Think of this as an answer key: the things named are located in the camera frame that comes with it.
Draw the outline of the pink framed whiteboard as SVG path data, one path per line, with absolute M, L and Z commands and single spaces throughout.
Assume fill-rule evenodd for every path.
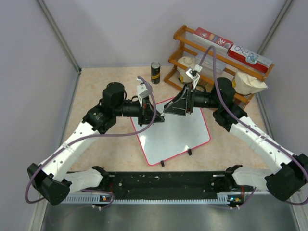
M 207 144 L 210 133 L 202 109 L 194 108 L 191 114 L 165 115 L 165 122 L 154 123 L 137 134 L 147 163 L 160 164 L 179 154 Z

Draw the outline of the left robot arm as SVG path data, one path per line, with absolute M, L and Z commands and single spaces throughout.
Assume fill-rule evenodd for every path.
M 118 117 L 136 117 L 139 125 L 147 130 L 153 123 L 164 122 L 157 111 L 152 86 L 138 78 L 136 101 L 127 99 L 123 84 L 109 83 L 102 91 L 98 104 L 89 109 L 76 130 L 62 145 L 40 164 L 32 163 L 27 173 L 29 182 L 25 190 L 25 201 L 32 203 L 28 192 L 33 187 L 51 205 L 60 204 L 69 194 L 96 188 L 104 191 L 109 179 L 103 168 L 94 166 L 86 171 L 70 173 L 77 159 L 101 137 L 111 137 L 108 130 L 116 124 Z

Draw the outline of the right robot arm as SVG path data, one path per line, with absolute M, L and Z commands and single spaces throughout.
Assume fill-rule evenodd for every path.
M 225 186 L 232 191 L 240 186 L 251 186 L 288 202 L 308 182 L 308 157 L 291 153 L 264 133 L 234 102 L 234 95 L 232 82 L 223 77 L 215 81 L 210 92 L 195 90 L 191 84 L 185 84 L 164 106 L 164 113 L 185 116 L 194 108 L 214 109 L 215 121 L 245 142 L 268 166 L 265 170 L 242 165 L 230 167 L 225 171 Z

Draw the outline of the black drink can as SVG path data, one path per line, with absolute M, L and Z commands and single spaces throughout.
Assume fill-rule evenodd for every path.
M 160 82 L 160 69 L 161 65 L 159 62 L 151 63 L 151 82 L 153 84 L 159 84 Z

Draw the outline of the white jar on rack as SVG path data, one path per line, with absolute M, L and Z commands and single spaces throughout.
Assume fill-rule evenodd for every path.
M 187 69 L 194 68 L 196 61 L 194 57 L 183 56 L 178 59 L 178 62 L 184 66 L 184 68 L 178 67 L 179 81 L 181 83 L 191 83 L 192 79 L 186 74 Z

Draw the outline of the clear plastic box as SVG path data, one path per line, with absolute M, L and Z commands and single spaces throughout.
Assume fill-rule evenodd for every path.
M 195 56 L 195 61 L 198 65 L 200 65 L 200 61 L 203 57 L 203 54 L 200 53 Z M 202 64 L 200 65 L 202 67 L 201 74 L 203 75 L 213 75 L 213 57 L 212 56 L 206 56 Z M 221 75 L 224 72 L 224 69 L 226 68 L 226 64 L 218 59 L 216 59 L 216 74 Z

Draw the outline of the cream cloth bag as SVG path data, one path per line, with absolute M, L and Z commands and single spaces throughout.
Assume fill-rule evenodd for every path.
M 232 85 L 235 91 L 242 95 L 255 94 L 268 88 L 265 82 L 242 71 L 236 72 Z

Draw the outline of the red box with 3D print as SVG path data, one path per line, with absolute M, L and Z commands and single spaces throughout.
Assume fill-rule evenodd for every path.
M 201 27 L 194 31 L 192 34 L 192 40 L 202 44 L 206 48 L 209 46 L 214 46 L 216 48 L 216 52 L 220 52 L 222 55 L 226 55 L 230 48 L 233 46 L 232 41 L 218 36 Z

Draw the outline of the red white foil box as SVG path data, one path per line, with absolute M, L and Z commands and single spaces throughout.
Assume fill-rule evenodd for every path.
M 261 73 L 266 73 L 273 64 L 272 60 L 237 45 L 229 49 L 228 56 Z

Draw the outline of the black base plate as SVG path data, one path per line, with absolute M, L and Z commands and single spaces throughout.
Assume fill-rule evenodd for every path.
M 116 199 L 214 199 L 220 192 L 248 195 L 252 186 L 239 186 L 223 171 L 108 172 L 96 191 Z

